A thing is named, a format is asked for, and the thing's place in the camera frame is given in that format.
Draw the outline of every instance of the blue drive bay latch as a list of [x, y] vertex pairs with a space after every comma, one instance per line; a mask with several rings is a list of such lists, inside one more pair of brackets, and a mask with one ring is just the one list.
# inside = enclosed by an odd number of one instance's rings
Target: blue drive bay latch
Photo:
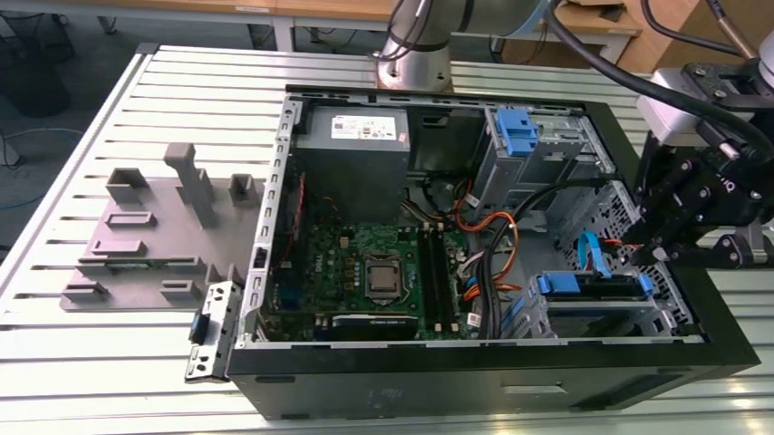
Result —
[[496, 109], [496, 127], [505, 141], [508, 155], [529, 156], [536, 147], [539, 127], [529, 119], [527, 110]]

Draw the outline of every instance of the metal bracket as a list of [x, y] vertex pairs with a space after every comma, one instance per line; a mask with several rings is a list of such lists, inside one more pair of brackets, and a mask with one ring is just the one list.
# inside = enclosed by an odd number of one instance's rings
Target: metal bracket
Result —
[[228, 382], [225, 367], [238, 320], [241, 286], [234, 281], [212, 284], [204, 306], [190, 324], [192, 342], [185, 382]]

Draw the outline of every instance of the cpu socket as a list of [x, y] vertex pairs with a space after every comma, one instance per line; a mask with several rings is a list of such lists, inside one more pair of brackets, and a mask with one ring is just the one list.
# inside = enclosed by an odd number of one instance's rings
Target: cpu socket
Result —
[[367, 256], [365, 297], [373, 304], [387, 305], [400, 297], [401, 291], [400, 256]]

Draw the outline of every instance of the ram slot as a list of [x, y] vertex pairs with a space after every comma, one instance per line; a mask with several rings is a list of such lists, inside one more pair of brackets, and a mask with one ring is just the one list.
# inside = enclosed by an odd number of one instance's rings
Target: ram slot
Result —
[[420, 230], [417, 233], [419, 249], [419, 278], [421, 279], [421, 300], [424, 301], [424, 325], [435, 332], [440, 332], [441, 323], [437, 316], [437, 290], [432, 271], [431, 233]]
[[456, 332], [457, 324], [453, 321], [451, 284], [448, 282], [448, 259], [445, 258], [443, 231], [431, 232], [431, 253], [432, 280], [435, 282], [435, 299], [437, 300], [439, 320], [445, 331]]

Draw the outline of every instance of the power supply label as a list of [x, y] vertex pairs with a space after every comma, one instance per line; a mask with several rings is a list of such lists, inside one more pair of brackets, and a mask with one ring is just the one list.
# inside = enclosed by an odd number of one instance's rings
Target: power supply label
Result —
[[329, 131], [332, 139], [397, 140], [389, 116], [336, 116]]

